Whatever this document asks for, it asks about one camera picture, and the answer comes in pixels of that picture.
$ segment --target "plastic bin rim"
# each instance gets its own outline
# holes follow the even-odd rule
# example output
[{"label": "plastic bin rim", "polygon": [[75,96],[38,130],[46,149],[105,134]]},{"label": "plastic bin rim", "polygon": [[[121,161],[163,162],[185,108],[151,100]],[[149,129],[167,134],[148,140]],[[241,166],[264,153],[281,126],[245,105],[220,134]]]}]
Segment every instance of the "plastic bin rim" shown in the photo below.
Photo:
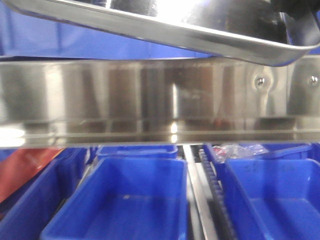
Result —
[{"label": "plastic bin rim", "polygon": [[159,149],[160,148],[165,148],[165,147],[168,147],[168,146],[173,147],[172,151],[163,152],[165,154],[174,154],[175,152],[178,151],[178,146],[174,145],[174,144],[171,144],[171,145],[170,144],[167,144],[167,145],[163,145],[163,144],[162,145],[161,144],[159,144],[159,145],[157,145],[157,144],[153,144],[153,145],[151,145],[151,144],[150,145],[135,145],[135,144],[133,144],[133,145],[108,145],[108,146],[100,146],[100,147],[98,147],[98,150],[96,151],[96,155],[97,156],[98,155],[100,155],[100,156],[109,156],[108,153],[101,153],[102,149],[105,148],[105,147],[106,148],[121,148],[121,147],[158,147],[158,146],[159,146]]},{"label": "plastic bin rim", "polygon": [[229,171],[231,178],[234,180],[234,182],[236,183],[236,188],[239,190],[242,199],[245,201],[246,206],[248,207],[251,215],[254,217],[255,221],[258,223],[257,227],[259,229],[261,229],[261,232],[263,233],[263,235],[265,236],[265,239],[270,239],[271,233],[269,231],[269,229],[267,228],[265,222],[263,221],[263,219],[260,217],[259,213],[255,210],[255,208],[252,206],[252,204],[250,203],[249,199],[250,197],[248,196],[248,194],[245,192],[244,188],[242,187],[241,182],[238,180],[238,178],[236,177],[235,172],[233,171],[233,169],[230,166],[229,162],[239,162],[239,161],[243,161],[243,162],[265,162],[265,161],[281,161],[281,162],[287,162],[287,161],[299,161],[299,162],[312,162],[316,165],[318,165],[320,167],[320,163],[310,159],[310,158],[306,158],[306,159],[247,159],[247,158],[238,158],[238,159],[227,159],[225,161],[225,167],[226,167],[226,171]]}]

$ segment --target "blue bin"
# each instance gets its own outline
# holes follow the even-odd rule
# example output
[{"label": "blue bin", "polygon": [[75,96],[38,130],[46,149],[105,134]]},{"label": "blue bin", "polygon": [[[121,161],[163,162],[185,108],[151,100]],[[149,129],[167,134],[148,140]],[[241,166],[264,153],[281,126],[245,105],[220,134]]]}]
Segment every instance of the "blue bin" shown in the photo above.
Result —
[{"label": "blue bin", "polygon": [[267,143],[263,146],[269,151],[253,156],[257,159],[306,159],[312,150],[310,143]]},{"label": "blue bin", "polygon": [[239,240],[320,239],[320,165],[228,159],[225,205]]},{"label": "blue bin", "polygon": [[111,60],[209,57],[204,53],[22,15],[0,2],[1,28],[2,54],[7,56]]},{"label": "blue bin", "polygon": [[67,148],[36,178],[0,221],[1,240],[37,240],[62,200],[70,197],[84,168],[86,148]]},{"label": "blue bin", "polygon": [[176,145],[102,146],[96,154],[99,160],[110,156],[176,159],[178,147]]},{"label": "blue bin", "polygon": [[42,240],[185,240],[186,163],[107,157],[41,234]]},{"label": "blue bin", "polygon": [[[306,159],[310,158],[310,151],[313,146],[310,143],[267,143],[262,144],[269,152],[261,153],[252,156],[254,159],[265,160],[281,160],[281,159]],[[225,163],[219,162],[218,157],[213,150],[211,144],[204,144],[203,150],[208,157],[208,160],[213,163],[216,171],[217,178],[223,180],[223,174],[225,172]]]}]

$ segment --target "plastic bag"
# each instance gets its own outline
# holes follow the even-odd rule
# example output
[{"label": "plastic bag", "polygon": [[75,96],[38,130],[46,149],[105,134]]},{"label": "plastic bag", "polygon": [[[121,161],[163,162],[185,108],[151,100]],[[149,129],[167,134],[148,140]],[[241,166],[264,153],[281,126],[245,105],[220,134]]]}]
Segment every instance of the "plastic bag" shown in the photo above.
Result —
[{"label": "plastic bag", "polygon": [[240,145],[237,143],[224,143],[213,147],[218,162],[224,163],[226,159],[248,158],[258,154],[267,153],[268,150],[261,144]]}]

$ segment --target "stainless steel tray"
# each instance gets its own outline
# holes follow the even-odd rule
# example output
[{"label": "stainless steel tray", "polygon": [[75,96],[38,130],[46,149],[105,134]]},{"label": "stainless steel tray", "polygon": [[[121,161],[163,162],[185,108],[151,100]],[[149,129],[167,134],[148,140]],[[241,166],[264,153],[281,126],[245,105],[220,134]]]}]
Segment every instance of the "stainless steel tray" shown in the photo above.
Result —
[{"label": "stainless steel tray", "polygon": [[222,57],[8,60],[0,147],[319,141],[319,56],[282,67]]},{"label": "stainless steel tray", "polygon": [[3,0],[21,13],[215,53],[286,65],[319,46],[307,1],[280,0]]}]

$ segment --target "metal guide rail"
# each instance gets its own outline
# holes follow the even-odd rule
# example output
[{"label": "metal guide rail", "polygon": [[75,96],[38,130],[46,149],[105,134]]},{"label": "metal guide rail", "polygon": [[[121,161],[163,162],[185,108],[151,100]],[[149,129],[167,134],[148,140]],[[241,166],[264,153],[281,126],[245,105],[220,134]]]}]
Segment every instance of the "metal guide rail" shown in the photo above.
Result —
[{"label": "metal guide rail", "polygon": [[0,147],[318,141],[320,58],[0,62]]}]

